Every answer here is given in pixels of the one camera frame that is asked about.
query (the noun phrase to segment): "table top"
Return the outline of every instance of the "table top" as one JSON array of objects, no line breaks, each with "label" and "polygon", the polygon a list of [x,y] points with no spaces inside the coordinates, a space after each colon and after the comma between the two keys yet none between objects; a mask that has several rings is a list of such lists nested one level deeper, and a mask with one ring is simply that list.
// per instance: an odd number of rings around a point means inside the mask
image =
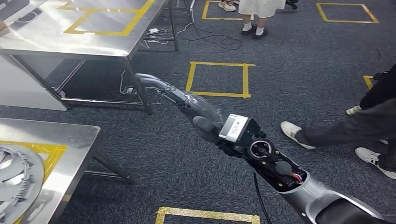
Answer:
[{"label": "table top", "polygon": [[131,59],[167,2],[30,0],[4,21],[9,28],[0,31],[0,54]]},{"label": "table top", "polygon": [[67,146],[21,222],[46,224],[62,213],[103,136],[97,126],[0,118],[0,140]]}]

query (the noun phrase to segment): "white sneaker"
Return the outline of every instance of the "white sneaker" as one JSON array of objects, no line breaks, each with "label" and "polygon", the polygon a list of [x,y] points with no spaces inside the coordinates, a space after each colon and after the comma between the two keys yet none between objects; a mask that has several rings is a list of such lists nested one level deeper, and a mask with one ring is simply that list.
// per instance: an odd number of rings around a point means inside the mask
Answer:
[{"label": "white sneaker", "polygon": [[379,168],[380,171],[382,171],[387,177],[396,180],[396,172],[384,170],[378,165],[378,156],[380,155],[379,153],[375,153],[375,152],[371,151],[370,149],[366,149],[366,148],[362,148],[362,147],[355,149],[355,153],[363,161],[371,163],[374,166],[376,166],[377,168]]},{"label": "white sneaker", "polygon": [[283,133],[291,138],[293,141],[297,142],[298,144],[300,144],[302,147],[306,148],[306,149],[315,149],[316,147],[314,146],[308,146],[306,144],[300,143],[297,141],[297,139],[294,137],[296,135],[296,133],[298,131],[301,130],[301,128],[299,126],[296,126],[290,122],[284,121],[281,123],[281,129],[283,131]]},{"label": "white sneaker", "polygon": [[236,11],[236,7],[233,5],[232,1],[219,2],[219,7],[223,8],[227,12],[235,12]]},{"label": "white sneaker", "polygon": [[352,114],[355,114],[355,113],[357,113],[357,112],[359,112],[361,110],[362,110],[361,107],[358,105],[358,106],[352,107],[351,109],[346,110],[345,113],[347,115],[352,115]]}]

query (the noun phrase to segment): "power strip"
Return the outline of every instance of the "power strip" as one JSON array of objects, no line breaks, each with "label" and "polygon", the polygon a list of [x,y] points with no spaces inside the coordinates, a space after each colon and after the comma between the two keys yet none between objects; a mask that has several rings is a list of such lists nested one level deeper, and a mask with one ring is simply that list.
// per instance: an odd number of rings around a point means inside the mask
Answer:
[{"label": "power strip", "polygon": [[160,31],[157,28],[149,29],[147,35],[158,34]]},{"label": "power strip", "polygon": [[132,86],[126,86],[124,89],[124,94],[127,95],[136,95],[136,88],[132,87]]}]

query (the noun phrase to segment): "white skirt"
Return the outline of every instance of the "white skirt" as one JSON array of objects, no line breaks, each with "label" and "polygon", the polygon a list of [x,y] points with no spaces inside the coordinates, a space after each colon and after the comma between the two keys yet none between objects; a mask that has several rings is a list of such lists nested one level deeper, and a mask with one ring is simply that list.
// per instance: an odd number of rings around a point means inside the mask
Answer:
[{"label": "white skirt", "polygon": [[284,9],[285,3],[286,0],[240,0],[238,12],[268,18],[275,15],[277,8]]}]

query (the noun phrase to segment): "black shoe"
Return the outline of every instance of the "black shoe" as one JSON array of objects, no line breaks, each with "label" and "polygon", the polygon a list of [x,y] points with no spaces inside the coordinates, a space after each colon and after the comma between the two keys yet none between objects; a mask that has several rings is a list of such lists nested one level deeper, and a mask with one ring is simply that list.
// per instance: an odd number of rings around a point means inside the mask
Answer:
[{"label": "black shoe", "polygon": [[266,36],[268,34],[268,30],[267,28],[264,28],[264,32],[261,35],[253,35],[253,39],[259,40],[262,39],[264,36]]},{"label": "black shoe", "polygon": [[291,6],[292,9],[297,9],[298,7],[295,4],[297,2],[298,0],[286,0],[286,5]]},{"label": "black shoe", "polygon": [[257,29],[257,25],[252,25],[252,28],[251,28],[250,30],[248,30],[248,31],[242,31],[240,34],[246,36],[246,35],[249,35],[249,34],[251,34],[251,33],[256,32],[256,29]]},{"label": "black shoe", "polygon": [[373,79],[375,81],[380,81],[382,77],[388,74],[389,71],[384,71],[383,73],[377,73],[374,75]]}]

